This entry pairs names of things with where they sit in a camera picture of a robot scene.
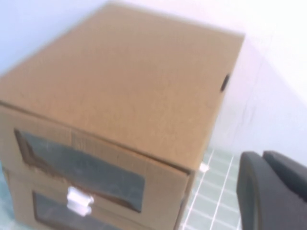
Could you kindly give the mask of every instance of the cardboard box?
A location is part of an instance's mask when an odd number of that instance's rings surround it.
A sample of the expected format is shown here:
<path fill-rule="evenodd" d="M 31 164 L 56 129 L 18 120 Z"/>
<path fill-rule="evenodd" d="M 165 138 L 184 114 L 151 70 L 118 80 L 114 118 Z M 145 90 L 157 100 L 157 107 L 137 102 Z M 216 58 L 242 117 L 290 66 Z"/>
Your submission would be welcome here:
<path fill-rule="evenodd" d="M 151 230 L 95 205 L 90 215 L 81 217 L 67 208 L 67 190 L 57 191 L 33 184 L 6 169 L 3 174 L 11 191 L 16 220 L 34 229 Z"/>
<path fill-rule="evenodd" d="M 3 167 L 178 228 L 242 41 L 110 2 L 0 78 Z"/>

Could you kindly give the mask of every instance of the cardboard shoe box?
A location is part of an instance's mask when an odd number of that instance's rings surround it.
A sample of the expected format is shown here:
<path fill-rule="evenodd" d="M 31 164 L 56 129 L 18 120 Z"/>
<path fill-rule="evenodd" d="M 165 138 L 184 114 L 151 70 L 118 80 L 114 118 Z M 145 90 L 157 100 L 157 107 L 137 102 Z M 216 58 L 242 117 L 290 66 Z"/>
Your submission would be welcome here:
<path fill-rule="evenodd" d="M 40 230 L 150 230 L 95 204 L 91 212 L 83 216 L 67 207 L 67 190 L 50 189 L 43 184 L 35 184 L 3 169 L 11 191 L 15 218 L 34 229 Z"/>
<path fill-rule="evenodd" d="M 177 229 L 242 41 L 106 4 L 0 78 L 0 160 L 16 181 L 11 193 L 42 186 L 38 197 L 63 205 L 73 186 L 117 226 Z M 29 197 L 13 195 L 16 213 L 33 207 Z"/>

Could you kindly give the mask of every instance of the clear plastic window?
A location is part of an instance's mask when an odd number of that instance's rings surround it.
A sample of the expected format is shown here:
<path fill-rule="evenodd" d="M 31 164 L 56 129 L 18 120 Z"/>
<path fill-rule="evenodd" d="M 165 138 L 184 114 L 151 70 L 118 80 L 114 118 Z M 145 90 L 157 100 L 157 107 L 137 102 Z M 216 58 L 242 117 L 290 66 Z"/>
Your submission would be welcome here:
<path fill-rule="evenodd" d="M 145 180 L 142 176 L 29 133 L 15 131 L 25 163 L 74 186 L 137 212 L 142 210 Z"/>
<path fill-rule="evenodd" d="M 91 216 L 79 216 L 65 205 L 33 193 L 37 221 L 58 230 L 120 230 Z"/>

